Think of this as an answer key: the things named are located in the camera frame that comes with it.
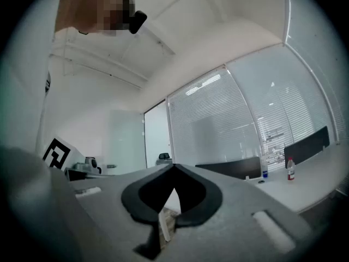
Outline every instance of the person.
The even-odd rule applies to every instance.
[[[128,29],[134,0],[60,0],[55,31],[75,27],[83,33]]]
[[[45,97],[50,87],[49,54],[54,33],[128,29],[134,0],[36,0],[27,10],[0,59],[0,146],[43,151]]]

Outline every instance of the black device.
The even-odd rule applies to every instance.
[[[131,17],[129,31],[132,34],[136,34],[142,25],[146,22],[148,16],[142,11],[135,12],[135,15]]]
[[[222,175],[236,177],[241,180],[249,178],[261,177],[261,160],[259,157],[251,157],[247,159],[216,163],[216,164],[198,164],[196,167],[203,168]]]
[[[287,167],[289,157],[292,157],[293,162],[297,165],[321,152],[323,147],[328,146],[328,129],[327,126],[325,126],[305,139],[284,148],[285,168]]]

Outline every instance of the ceiling light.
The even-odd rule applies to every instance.
[[[196,91],[198,91],[200,88],[198,88],[197,86],[195,86],[194,88],[190,89],[189,91],[187,91],[185,94],[186,95],[191,95],[193,93],[195,93]]]
[[[220,75],[213,76],[212,78],[208,79],[207,81],[202,83],[202,86],[207,86],[211,84],[214,81],[218,81],[220,79]]]

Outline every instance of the hair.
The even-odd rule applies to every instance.
[[[131,17],[135,15],[135,0],[123,0],[123,24],[130,23]]]

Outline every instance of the chair backrest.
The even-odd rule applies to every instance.
[[[169,159],[170,155],[168,153],[161,153],[159,155],[159,159]]]
[[[315,132],[313,135],[310,135],[293,145],[285,147],[285,168],[287,167],[289,157],[292,157],[293,162],[297,165],[321,152],[323,146],[329,146],[327,126]]]
[[[262,175],[261,160],[259,157],[217,164],[198,164],[196,167],[217,172],[222,175],[236,177],[241,180],[246,179],[246,176],[249,176],[249,178],[257,178]]]

